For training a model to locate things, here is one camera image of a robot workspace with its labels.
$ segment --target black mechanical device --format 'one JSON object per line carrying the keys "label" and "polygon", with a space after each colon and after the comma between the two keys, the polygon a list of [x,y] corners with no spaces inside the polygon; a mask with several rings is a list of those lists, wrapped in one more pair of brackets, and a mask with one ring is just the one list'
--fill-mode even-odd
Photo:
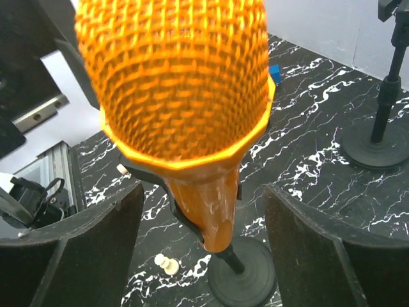
{"label": "black mechanical device", "polygon": [[365,169],[391,170],[409,158],[409,135],[398,122],[390,122],[390,112],[401,91],[399,72],[409,46],[409,1],[379,0],[378,18],[385,22],[396,16],[392,45],[394,57],[378,95],[374,121],[358,122],[346,129],[342,148],[351,162]]}

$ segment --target round black base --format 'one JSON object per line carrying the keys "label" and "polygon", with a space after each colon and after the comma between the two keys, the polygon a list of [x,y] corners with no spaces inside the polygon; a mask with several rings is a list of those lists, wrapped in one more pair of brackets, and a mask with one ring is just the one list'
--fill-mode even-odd
{"label": "round black base", "polygon": [[365,121],[348,128],[342,148],[352,163],[366,169],[387,171],[409,158],[409,134],[396,123],[389,123],[381,143],[371,142],[374,121]]}
{"label": "round black base", "polygon": [[225,261],[213,255],[208,282],[214,296],[224,306],[255,307],[266,303],[277,288],[271,252],[252,238],[235,238],[231,244],[245,270],[235,274]]}

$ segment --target orange textured surface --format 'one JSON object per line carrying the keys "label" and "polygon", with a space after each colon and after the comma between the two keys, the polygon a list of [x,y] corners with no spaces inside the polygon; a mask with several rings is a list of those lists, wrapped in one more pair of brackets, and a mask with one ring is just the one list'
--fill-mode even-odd
{"label": "orange textured surface", "polygon": [[262,0],[82,0],[76,18],[106,120],[137,152],[166,161],[211,155],[266,111]]}

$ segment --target white plastic piece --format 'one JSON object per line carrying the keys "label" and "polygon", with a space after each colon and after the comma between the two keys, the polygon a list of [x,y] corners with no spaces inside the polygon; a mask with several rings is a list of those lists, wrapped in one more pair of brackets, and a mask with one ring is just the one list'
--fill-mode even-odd
{"label": "white plastic piece", "polygon": [[122,175],[126,175],[128,173],[128,170],[124,167],[124,165],[122,164],[118,164],[116,166],[116,169],[122,174]]}
{"label": "white plastic piece", "polygon": [[176,259],[169,259],[162,254],[157,254],[155,264],[163,268],[167,275],[173,276],[179,271],[179,262]]}

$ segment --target white wall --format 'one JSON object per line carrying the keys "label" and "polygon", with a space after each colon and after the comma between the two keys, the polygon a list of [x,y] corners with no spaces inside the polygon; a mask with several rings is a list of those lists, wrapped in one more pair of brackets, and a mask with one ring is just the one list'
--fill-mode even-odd
{"label": "white wall", "polygon": [[[395,21],[378,20],[378,0],[265,0],[265,5],[272,34],[379,79],[388,74]],[[401,71],[405,89],[408,61]]]}
{"label": "white wall", "polygon": [[[79,2],[71,1],[74,7]],[[57,51],[42,61],[70,104],[60,109],[57,116],[28,132],[26,144],[0,160],[0,172],[14,173],[60,141],[74,146],[100,131],[99,111],[88,104],[63,55]]]}

